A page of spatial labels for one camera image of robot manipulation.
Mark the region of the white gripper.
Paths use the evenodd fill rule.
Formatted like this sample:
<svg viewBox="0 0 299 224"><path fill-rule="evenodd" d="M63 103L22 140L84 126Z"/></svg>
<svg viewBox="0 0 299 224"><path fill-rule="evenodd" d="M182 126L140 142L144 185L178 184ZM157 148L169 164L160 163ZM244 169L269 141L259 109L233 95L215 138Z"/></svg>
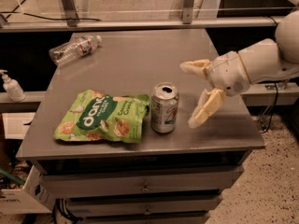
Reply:
<svg viewBox="0 0 299 224"><path fill-rule="evenodd" d="M213 62L208 59L182 63L181 70L186 74L207 79L213 88L204 89L188 120L190 128L204 124L224 104L226 95L235 96L249 89L246 69L237 52L230 51Z"/></svg>

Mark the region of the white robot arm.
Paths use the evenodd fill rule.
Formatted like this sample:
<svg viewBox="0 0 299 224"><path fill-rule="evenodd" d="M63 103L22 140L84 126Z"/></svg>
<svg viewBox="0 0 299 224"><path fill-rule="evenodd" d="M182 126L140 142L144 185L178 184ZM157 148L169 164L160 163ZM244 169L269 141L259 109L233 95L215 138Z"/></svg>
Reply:
<svg viewBox="0 0 299 224"><path fill-rule="evenodd" d="M287 80L299 75L299 11L278 24L275 37L240 51L227 52L213 61L188 61L180 65L185 73L197 75L213 87L212 91L202 92L188 120L191 128L204 124L228 96L238 95L263 81Z"/></svg>

